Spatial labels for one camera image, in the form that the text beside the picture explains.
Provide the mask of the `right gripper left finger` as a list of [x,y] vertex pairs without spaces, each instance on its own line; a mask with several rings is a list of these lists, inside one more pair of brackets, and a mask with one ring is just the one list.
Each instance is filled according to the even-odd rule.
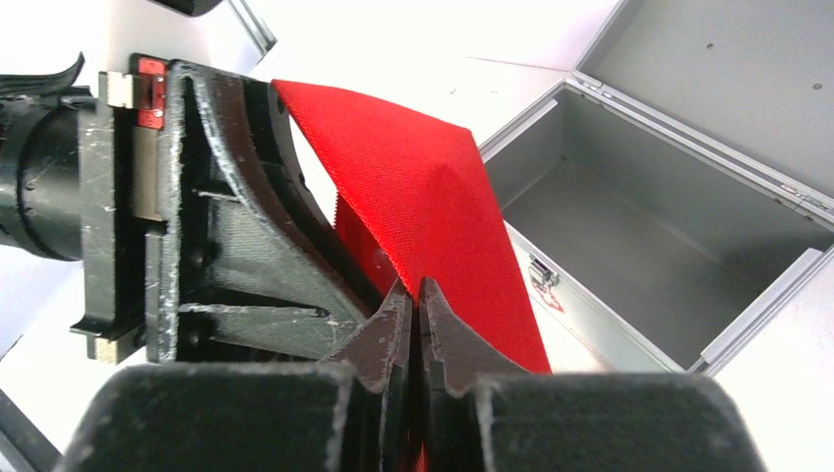
[[395,283],[324,360],[128,368],[61,471],[404,471],[412,300]]

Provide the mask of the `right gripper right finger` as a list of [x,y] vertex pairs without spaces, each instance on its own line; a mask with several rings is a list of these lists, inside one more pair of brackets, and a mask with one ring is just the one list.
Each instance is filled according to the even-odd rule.
[[761,471],[730,396],[692,374],[535,375],[439,284],[419,291],[429,471]]

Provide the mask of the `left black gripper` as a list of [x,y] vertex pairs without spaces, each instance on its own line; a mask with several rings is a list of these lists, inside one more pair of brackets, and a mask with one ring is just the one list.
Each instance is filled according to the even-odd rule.
[[307,188],[266,82],[135,55],[78,115],[89,358],[318,360],[382,301]]

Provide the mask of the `red first aid pouch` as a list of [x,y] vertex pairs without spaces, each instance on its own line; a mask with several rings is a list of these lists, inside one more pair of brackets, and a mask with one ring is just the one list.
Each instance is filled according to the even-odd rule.
[[274,88],[338,191],[336,231],[406,291],[408,471],[543,471],[551,366],[472,134],[367,94]]

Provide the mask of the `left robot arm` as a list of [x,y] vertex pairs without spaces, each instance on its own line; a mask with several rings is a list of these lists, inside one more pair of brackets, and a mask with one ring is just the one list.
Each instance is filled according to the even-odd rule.
[[275,87],[136,54],[1,80],[1,242],[81,262],[92,359],[324,358],[382,295],[306,185]]

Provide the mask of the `grey metal medicine box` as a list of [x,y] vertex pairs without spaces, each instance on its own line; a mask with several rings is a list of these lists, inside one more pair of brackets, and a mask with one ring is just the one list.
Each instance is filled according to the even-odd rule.
[[833,5],[622,1],[481,152],[539,307],[715,375],[833,265]]

